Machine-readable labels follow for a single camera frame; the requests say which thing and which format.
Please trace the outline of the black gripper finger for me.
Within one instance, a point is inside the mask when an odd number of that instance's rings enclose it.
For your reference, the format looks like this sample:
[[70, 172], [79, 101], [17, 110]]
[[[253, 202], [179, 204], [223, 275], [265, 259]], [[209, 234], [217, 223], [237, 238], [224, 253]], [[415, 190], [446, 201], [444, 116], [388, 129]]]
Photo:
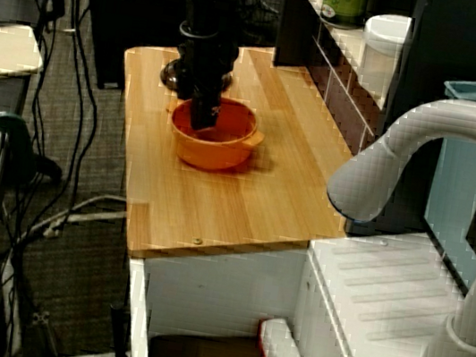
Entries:
[[216, 126], [221, 99], [211, 96], [195, 96], [191, 100], [190, 122], [193, 130], [199, 131]]
[[189, 100], [194, 95], [194, 83], [180, 81], [177, 85], [177, 96], [181, 100]]

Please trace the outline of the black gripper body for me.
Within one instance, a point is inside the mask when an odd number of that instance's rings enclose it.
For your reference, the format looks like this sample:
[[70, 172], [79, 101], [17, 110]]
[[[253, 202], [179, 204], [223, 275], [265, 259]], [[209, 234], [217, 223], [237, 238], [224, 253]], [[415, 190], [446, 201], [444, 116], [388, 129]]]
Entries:
[[194, 83], [195, 96], [219, 98], [238, 58], [239, 47], [232, 40], [186, 38], [179, 48], [176, 81]]

